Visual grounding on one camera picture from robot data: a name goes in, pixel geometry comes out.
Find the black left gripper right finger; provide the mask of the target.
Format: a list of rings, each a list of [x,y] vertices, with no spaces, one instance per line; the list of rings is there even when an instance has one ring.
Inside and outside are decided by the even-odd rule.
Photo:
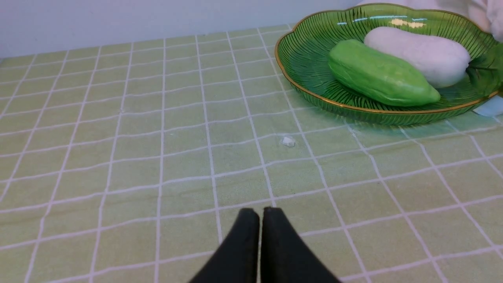
[[[341,282],[304,243],[281,208],[264,208],[260,268],[262,283]]]

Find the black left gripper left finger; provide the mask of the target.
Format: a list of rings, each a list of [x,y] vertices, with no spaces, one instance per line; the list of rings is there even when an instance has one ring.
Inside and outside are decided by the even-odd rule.
[[[231,230],[191,283],[255,283],[259,250],[258,214],[239,210]]]

